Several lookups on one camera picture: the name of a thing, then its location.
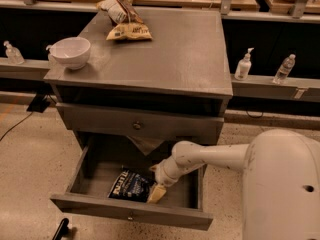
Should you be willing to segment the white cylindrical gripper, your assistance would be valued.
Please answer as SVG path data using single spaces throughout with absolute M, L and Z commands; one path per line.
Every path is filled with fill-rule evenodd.
M 149 170 L 155 173 L 155 180 L 158 184 L 151 188 L 147 202 L 156 204 L 166 194 L 165 187 L 171 187 L 176 184 L 183 173 L 172 158 L 164 159 L 160 163 L 152 165 Z

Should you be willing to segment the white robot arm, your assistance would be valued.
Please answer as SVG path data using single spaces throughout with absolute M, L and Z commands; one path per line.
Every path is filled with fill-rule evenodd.
M 213 165 L 242 172 L 243 240 L 320 240 L 320 143 L 273 129 L 249 144 L 176 143 L 151 167 L 163 188 Z

